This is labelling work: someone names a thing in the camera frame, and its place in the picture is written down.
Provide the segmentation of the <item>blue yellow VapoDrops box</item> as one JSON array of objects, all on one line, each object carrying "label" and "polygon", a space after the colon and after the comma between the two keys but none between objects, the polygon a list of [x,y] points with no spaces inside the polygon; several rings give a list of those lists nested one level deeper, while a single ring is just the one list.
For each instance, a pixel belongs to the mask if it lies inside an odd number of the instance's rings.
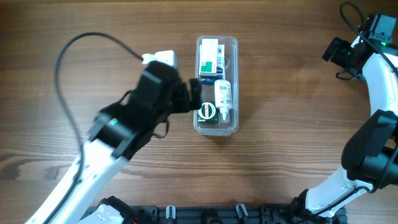
[{"label": "blue yellow VapoDrops box", "polygon": [[210,79],[210,78],[202,78],[201,79],[201,83],[203,85],[213,85],[214,82],[215,82],[215,80],[214,79]]}]

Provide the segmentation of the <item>white blue Hansaplast box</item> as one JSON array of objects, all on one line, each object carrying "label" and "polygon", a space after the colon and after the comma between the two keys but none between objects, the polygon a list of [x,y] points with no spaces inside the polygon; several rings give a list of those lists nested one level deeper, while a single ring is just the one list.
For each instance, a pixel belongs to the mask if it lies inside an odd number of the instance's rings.
[{"label": "white blue Hansaplast box", "polygon": [[214,80],[225,79],[225,59],[224,59],[224,45],[218,45],[217,48],[217,61],[216,61],[216,73],[213,76],[202,76],[200,75],[200,62],[199,62],[199,76],[201,78],[210,78]]}]

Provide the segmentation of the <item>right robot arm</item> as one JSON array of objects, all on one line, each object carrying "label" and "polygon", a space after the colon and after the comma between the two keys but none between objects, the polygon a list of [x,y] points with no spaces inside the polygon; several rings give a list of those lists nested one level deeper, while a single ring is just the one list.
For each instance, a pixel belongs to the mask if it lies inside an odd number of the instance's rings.
[{"label": "right robot arm", "polygon": [[392,31],[397,19],[385,14],[361,16],[353,43],[334,38],[322,58],[342,68],[342,79],[360,79],[368,86],[370,118],[346,143],[341,166],[320,185],[305,189],[283,213],[291,223],[338,223],[337,213],[362,194],[397,184],[397,47]]}]

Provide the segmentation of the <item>white spray bottle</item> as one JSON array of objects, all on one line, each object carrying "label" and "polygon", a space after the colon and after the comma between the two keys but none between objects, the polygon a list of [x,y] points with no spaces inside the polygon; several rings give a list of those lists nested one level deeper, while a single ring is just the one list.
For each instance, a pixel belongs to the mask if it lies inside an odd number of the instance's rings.
[{"label": "white spray bottle", "polygon": [[231,84],[227,80],[215,81],[215,106],[220,111],[220,122],[230,122],[229,111],[233,107]]}]

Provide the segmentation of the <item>green Zam-Buk tin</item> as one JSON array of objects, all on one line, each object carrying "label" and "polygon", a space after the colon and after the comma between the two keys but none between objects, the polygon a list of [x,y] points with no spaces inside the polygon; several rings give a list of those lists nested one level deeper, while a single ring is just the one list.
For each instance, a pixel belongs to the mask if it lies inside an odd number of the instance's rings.
[{"label": "green Zam-Buk tin", "polygon": [[218,120],[218,110],[214,101],[207,101],[201,104],[198,110],[199,123],[215,123]]}]

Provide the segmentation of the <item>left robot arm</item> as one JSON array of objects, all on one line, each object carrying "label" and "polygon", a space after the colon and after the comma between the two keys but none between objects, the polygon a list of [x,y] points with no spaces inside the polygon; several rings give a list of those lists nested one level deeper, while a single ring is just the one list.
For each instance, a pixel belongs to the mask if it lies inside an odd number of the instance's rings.
[{"label": "left robot arm", "polygon": [[181,80],[178,71],[153,61],[143,71],[124,105],[117,101],[96,115],[83,154],[28,223],[78,223],[107,183],[155,136],[173,113],[201,107],[201,81]]}]

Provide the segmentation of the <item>white green medicine box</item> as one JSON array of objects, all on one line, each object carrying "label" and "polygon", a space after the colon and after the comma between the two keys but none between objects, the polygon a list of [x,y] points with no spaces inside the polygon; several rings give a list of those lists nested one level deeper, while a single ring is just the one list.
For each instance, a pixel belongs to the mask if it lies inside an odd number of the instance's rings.
[{"label": "white green medicine box", "polygon": [[200,75],[216,73],[218,39],[203,39],[200,46]]}]

